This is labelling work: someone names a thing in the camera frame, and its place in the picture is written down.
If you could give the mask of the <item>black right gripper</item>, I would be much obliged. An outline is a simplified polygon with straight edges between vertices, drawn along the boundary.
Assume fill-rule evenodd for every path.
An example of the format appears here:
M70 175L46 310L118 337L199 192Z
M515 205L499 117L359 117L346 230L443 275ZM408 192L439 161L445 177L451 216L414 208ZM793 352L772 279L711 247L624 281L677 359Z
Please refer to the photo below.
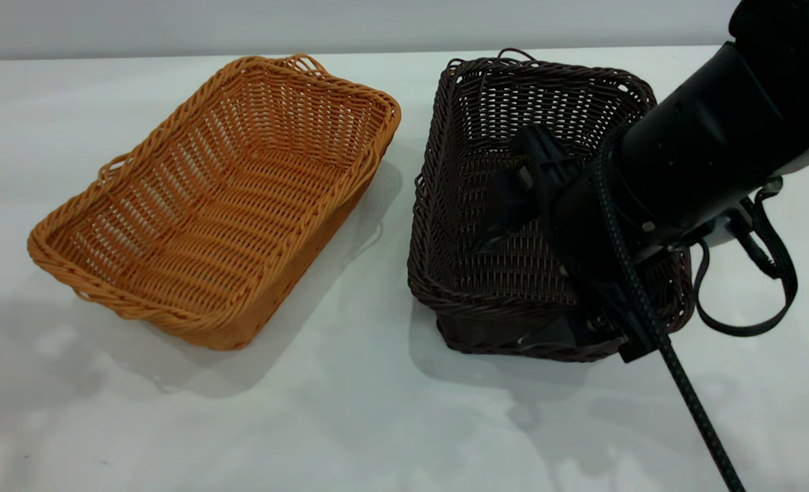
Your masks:
M554 224L554 248L574 262L575 276L599 281L583 284L566 269L553 269L561 292L569 292L575 301L523 334L520 355L561 362L596 362L619 355L630 362L655 352L659 344L627 298L623 284L605 282L620 277L621 267L599 204L597 176L605 177L624 242L636 264L650 262L659 253L659 246L651 242L653 234L643 230L645 222L657 222L657 218L635 198L614 164L592 161L581 174L577 159L544 125L518 131L510 151L522 162L496 171L489 180L476 235L477 253L489 252L532 221L551 240Z

